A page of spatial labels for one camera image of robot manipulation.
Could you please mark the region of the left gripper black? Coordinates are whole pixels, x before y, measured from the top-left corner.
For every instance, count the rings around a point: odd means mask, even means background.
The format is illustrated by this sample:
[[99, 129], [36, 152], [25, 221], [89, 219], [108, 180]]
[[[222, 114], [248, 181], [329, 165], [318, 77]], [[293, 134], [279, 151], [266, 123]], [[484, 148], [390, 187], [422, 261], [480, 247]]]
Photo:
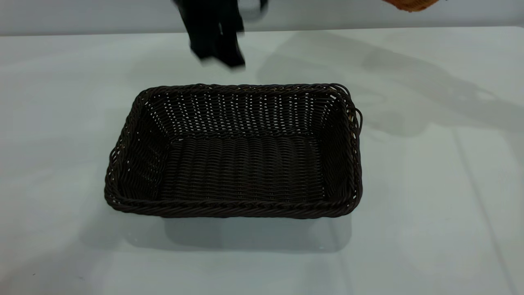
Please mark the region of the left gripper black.
[[237, 32], [244, 32], [237, 0], [173, 0], [190, 49], [199, 60], [218, 59], [230, 68], [245, 67]]

